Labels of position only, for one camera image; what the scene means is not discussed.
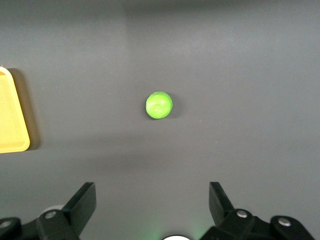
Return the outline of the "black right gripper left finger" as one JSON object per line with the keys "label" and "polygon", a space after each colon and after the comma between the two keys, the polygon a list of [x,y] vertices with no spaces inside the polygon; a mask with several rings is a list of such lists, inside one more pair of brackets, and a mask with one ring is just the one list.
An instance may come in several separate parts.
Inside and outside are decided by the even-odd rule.
{"label": "black right gripper left finger", "polygon": [[61,208],[22,224],[18,217],[0,220],[2,240],[78,240],[97,206],[96,186],[86,182]]}

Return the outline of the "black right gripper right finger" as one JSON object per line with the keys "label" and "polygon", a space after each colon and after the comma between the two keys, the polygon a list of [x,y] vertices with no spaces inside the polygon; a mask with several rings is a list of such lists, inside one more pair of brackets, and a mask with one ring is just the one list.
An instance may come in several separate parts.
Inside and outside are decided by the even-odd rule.
{"label": "black right gripper right finger", "polygon": [[202,240],[313,240],[295,218],[275,215],[269,222],[249,211],[234,208],[219,182],[209,184],[209,210],[214,222]]}

